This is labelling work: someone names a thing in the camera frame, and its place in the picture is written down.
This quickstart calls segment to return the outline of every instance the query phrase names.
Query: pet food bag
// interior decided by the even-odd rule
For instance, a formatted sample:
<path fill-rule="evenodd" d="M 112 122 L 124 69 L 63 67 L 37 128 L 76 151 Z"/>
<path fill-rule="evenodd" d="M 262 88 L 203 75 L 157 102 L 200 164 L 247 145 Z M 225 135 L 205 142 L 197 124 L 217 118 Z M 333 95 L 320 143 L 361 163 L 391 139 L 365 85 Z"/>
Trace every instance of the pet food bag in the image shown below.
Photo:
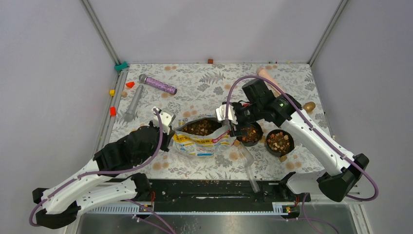
<path fill-rule="evenodd" d="M 235 137 L 229 136 L 229 126 L 223 126 L 211 115 L 180 119 L 178 128 L 174 130 L 174 147 L 187 155 L 202 157 L 220 154 L 235 140 Z"/>

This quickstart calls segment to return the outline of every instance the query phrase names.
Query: metal bracket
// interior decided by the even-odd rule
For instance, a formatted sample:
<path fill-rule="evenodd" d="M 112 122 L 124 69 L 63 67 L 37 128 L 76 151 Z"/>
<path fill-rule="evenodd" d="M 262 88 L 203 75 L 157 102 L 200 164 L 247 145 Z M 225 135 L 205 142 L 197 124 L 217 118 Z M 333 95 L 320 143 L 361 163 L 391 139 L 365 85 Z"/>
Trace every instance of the metal bracket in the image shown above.
<path fill-rule="evenodd" d="M 228 107 L 228 120 L 231 121 L 231 123 L 237 125 L 237 117 L 235 116 L 235 111 L 234 111 L 234 107 L 229 105 Z M 217 109 L 215 109 L 215 115 L 217 117 L 218 122 L 222 122 L 225 121 L 225 109 L 226 109 L 226 104 L 221 105 L 220 107 L 218 107 Z"/>
<path fill-rule="evenodd" d="M 169 135 L 170 132 L 171 132 L 172 122 L 175 120 L 174 113 L 172 113 L 168 110 L 165 110 L 165 109 L 161 110 L 161 109 L 157 108 L 156 106 L 154 106 L 152 109 L 156 109 L 160 113 L 163 132 Z M 153 125 L 155 127 L 159 127 L 159 121 L 158 121 L 157 116 L 154 116 L 152 121 L 153 121 Z"/>

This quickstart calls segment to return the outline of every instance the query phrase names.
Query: beige cylinder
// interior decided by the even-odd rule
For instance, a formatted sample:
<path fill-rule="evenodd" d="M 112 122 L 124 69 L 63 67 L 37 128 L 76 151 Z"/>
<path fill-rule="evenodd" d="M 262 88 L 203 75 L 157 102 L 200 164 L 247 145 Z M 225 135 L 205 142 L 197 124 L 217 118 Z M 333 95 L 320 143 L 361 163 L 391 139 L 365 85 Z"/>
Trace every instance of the beige cylinder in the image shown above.
<path fill-rule="evenodd" d="M 266 70 L 265 68 L 263 68 L 263 67 L 258 68 L 258 69 L 257 69 L 257 75 L 260 76 L 260 77 L 262 77 L 262 78 L 265 78 L 265 79 L 267 79 L 267 80 L 269 80 L 269 81 L 271 81 L 271 82 L 273 82 L 273 83 L 276 84 L 283 92 L 285 92 L 285 90 L 281 87 L 281 85 L 278 84 L 278 82 L 276 82 L 276 81 L 274 80 L 274 78 L 272 78 L 272 77 L 268 74 L 268 72 L 267 72 L 267 70 Z M 274 92 L 276 92 L 276 94 L 277 94 L 276 96 L 281 95 L 281 93 L 280 93 L 278 90 L 276 90 L 274 87 L 272 87 L 272 85 L 269 84 L 268 87 L 270 87 L 271 90 L 273 90 Z"/>

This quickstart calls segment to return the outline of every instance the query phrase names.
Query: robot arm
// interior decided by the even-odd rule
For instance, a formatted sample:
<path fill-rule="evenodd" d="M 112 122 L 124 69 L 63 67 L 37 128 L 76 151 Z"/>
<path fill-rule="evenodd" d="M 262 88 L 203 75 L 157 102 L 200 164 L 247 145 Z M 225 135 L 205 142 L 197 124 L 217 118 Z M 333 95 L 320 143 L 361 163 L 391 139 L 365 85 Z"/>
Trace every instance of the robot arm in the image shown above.
<path fill-rule="evenodd" d="M 93 188 L 118 176 L 120 172 L 132 171 L 133 167 L 154 155 L 160 134 L 160 150 L 169 151 L 170 140 L 175 133 L 170 125 L 175 115 L 167 110 L 155 109 L 160 113 L 161 121 L 155 116 L 149 126 L 142 126 L 120 140 L 105 145 L 82 169 L 59 185 L 50 189 L 35 189 L 33 201 L 41 203 L 43 208 L 36 213 L 37 224 L 52 229 L 64 227 L 73 222 L 77 214 L 96 206 L 145 195 L 150 185 L 146 176 L 140 173 L 107 188 Z"/>
<path fill-rule="evenodd" d="M 241 136 L 241 128 L 244 124 L 252 123 L 260 119 L 273 122 L 277 127 L 288 131 L 321 162 L 325 170 L 316 173 L 288 174 L 282 182 L 295 194 L 304 192 L 323 193 L 333 201 L 340 202 L 349 190 L 360 179 L 361 173 L 349 162 L 344 160 L 335 152 L 329 144 L 340 149 L 346 157 L 355 162 L 363 170 L 369 163 L 368 158 L 359 154 L 355 156 L 352 152 L 344 149 L 332 140 L 308 114 L 301 105 L 290 95 L 290 99 L 298 106 L 300 113 L 289 103 L 284 96 L 275 97 L 267 88 L 264 81 L 252 80 L 242 87 L 249 100 L 247 106 L 233 102 L 229 107 L 228 120 L 231 124 L 231 135 Z M 224 121 L 226 105 L 216 110 L 217 119 Z M 309 128 L 304 122 L 304 116 L 312 127 Z"/>

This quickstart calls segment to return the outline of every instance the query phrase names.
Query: white wall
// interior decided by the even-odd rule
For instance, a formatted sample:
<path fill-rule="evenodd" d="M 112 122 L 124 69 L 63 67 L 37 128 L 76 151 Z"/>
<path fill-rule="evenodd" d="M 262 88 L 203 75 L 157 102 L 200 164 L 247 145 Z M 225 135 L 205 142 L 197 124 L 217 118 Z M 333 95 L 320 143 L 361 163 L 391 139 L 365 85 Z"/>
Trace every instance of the white wall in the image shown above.
<path fill-rule="evenodd" d="M 307 62 L 340 0 L 90 2 L 127 62 Z"/>
<path fill-rule="evenodd" d="M 56 233 L 29 226 L 32 190 L 91 158 L 113 63 L 76 0 L 1 1 L 0 32 L 0 233 Z"/>
<path fill-rule="evenodd" d="M 412 12 L 411 0 L 350 1 L 313 68 L 338 141 L 370 158 L 377 234 L 412 231 Z"/>

